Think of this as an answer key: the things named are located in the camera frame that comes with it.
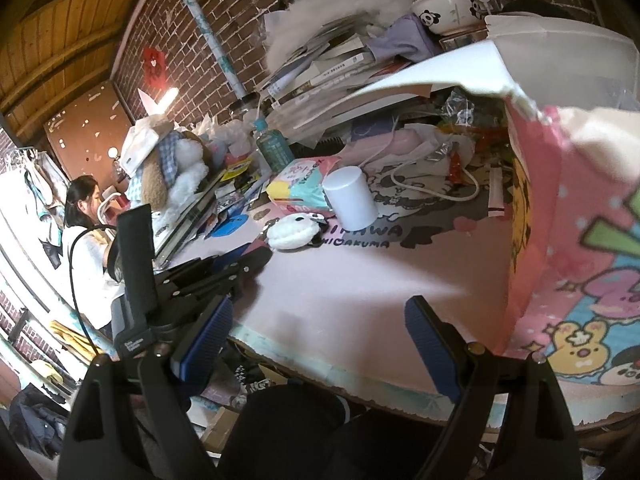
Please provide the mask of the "white panda plush pouch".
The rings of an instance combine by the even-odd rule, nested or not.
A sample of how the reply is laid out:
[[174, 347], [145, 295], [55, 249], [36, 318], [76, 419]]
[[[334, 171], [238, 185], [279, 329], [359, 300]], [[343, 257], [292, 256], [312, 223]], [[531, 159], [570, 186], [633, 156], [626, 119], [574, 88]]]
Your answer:
[[319, 247], [329, 222], [322, 214], [296, 212], [274, 222], [266, 232], [266, 242], [278, 252], [295, 252], [305, 247]]

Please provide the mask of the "colourful tissue pack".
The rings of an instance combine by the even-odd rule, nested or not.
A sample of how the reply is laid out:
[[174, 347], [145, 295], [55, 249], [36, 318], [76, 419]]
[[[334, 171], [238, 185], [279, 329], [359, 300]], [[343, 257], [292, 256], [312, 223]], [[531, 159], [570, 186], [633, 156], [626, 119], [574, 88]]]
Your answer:
[[331, 218], [322, 183], [339, 161], [337, 156], [293, 160], [267, 186], [270, 202], [286, 214], [312, 212]]

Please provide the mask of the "white cylinder container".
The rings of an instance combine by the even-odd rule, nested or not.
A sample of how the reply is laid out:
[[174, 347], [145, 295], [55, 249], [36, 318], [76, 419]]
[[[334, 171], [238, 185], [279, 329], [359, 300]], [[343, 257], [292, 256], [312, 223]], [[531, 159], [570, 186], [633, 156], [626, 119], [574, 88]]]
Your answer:
[[324, 178], [322, 188], [345, 231], [360, 231], [372, 226], [378, 218], [378, 207], [366, 175], [359, 167], [346, 166], [332, 171]]

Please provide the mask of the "person in white top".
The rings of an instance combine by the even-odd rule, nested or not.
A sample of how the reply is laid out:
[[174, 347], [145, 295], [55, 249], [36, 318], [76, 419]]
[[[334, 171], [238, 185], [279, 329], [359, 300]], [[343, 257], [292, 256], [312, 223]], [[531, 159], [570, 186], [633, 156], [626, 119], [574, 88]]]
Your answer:
[[72, 297], [91, 326], [112, 339], [112, 303], [122, 296], [122, 284], [107, 272], [112, 241], [99, 224], [101, 194], [93, 176], [84, 174], [67, 189], [62, 246], [70, 265]]

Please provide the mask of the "binder under plush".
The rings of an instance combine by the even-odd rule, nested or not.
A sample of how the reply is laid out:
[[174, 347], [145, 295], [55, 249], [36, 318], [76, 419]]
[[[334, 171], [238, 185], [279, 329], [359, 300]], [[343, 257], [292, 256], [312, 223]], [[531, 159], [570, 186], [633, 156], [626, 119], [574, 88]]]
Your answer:
[[223, 175], [224, 172], [220, 170], [201, 193], [196, 193], [194, 199], [183, 209], [172, 226], [160, 226], [158, 222], [154, 224], [153, 268], [155, 271], [164, 270], [168, 266], [174, 255], [194, 237], [202, 223], [215, 209], [217, 201], [215, 193]]

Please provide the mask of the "blue flat tag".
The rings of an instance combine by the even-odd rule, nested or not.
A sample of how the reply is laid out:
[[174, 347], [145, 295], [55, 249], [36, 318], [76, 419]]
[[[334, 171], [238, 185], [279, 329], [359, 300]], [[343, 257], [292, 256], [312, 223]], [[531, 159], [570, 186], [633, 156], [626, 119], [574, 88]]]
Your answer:
[[206, 235], [207, 238], [224, 237], [233, 234], [248, 220], [247, 214], [235, 214], [218, 224], [212, 232]]

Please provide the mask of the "pile of sticker packets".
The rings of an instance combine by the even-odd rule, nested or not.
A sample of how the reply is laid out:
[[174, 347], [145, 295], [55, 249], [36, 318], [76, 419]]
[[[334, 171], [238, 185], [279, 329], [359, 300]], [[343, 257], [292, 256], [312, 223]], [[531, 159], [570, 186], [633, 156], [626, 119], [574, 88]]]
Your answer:
[[224, 170], [215, 188], [213, 213], [234, 216], [258, 197], [272, 176], [264, 156], [255, 152]]

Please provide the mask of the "pink cartoon paper bag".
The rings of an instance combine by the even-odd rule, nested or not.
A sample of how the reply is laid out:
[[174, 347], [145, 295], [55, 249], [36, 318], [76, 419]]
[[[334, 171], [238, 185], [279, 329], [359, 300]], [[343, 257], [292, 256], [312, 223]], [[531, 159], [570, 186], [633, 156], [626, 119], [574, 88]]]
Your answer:
[[369, 88], [458, 87], [503, 102], [513, 153], [511, 218], [488, 192], [434, 203], [409, 260], [437, 297], [508, 356], [541, 351], [556, 374], [605, 387], [639, 382], [639, 53], [617, 32], [497, 16], [486, 40]]

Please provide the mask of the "pink desk mat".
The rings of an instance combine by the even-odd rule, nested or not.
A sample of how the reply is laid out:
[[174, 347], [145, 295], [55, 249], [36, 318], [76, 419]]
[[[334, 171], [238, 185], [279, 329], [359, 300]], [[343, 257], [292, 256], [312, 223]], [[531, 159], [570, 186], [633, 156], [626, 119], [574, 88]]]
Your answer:
[[506, 310], [511, 226], [485, 219], [413, 249], [329, 232], [317, 248], [275, 252], [233, 305], [230, 340], [286, 372], [356, 401], [443, 422], [437, 392], [405, 326], [425, 298], [468, 341], [493, 344]]

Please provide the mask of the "teal water bottle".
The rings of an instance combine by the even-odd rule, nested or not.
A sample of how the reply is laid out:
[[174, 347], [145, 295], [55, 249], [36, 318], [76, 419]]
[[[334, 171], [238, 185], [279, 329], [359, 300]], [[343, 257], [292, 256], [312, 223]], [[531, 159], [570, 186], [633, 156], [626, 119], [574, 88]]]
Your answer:
[[254, 127], [257, 148], [271, 170], [277, 174], [295, 159], [288, 141], [279, 130], [271, 129], [264, 118], [256, 118]]

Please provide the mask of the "stack of books and papers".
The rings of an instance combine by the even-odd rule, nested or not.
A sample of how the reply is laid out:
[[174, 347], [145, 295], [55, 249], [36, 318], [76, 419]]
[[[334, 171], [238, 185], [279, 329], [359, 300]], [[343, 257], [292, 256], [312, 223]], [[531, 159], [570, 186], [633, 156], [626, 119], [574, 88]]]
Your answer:
[[267, 124], [290, 139], [302, 136], [320, 114], [352, 93], [416, 64], [403, 58], [375, 61], [367, 41], [387, 28], [358, 29], [354, 18], [324, 26], [260, 89]]

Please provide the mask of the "purple cloth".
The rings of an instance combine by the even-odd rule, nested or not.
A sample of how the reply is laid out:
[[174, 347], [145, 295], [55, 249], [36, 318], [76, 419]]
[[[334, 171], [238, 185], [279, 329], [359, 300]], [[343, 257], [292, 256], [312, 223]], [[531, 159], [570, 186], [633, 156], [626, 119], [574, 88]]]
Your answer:
[[427, 35], [422, 22], [413, 14], [405, 14], [394, 21], [381, 36], [367, 41], [376, 62], [403, 58], [420, 63], [442, 53], [442, 48]]

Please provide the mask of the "white fluffy fur item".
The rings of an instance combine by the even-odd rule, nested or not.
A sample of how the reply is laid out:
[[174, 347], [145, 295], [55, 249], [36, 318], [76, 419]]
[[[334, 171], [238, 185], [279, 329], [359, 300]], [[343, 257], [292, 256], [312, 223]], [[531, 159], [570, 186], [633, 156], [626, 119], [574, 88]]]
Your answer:
[[358, 29], [376, 32], [411, 11], [413, 0], [296, 0], [268, 36], [266, 69], [276, 72], [320, 30], [339, 21], [356, 20]]

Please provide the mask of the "panda ceramic bowl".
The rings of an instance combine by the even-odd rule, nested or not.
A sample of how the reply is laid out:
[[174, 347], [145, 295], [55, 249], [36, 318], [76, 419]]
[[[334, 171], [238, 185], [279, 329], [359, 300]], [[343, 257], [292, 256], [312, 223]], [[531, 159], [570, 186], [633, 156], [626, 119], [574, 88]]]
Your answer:
[[446, 36], [480, 24], [486, 6], [480, 0], [414, 0], [411, 11], [430, 32]]

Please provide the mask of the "red wall decoration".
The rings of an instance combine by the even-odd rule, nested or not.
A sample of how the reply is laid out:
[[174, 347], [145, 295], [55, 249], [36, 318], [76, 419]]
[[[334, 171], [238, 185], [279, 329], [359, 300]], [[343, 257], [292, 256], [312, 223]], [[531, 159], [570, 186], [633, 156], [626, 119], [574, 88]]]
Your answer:
[[166, 79], [166, 58], [162, 51], [144, 48], [142, 51], [143, 75], [148, 84], [161, 86]]

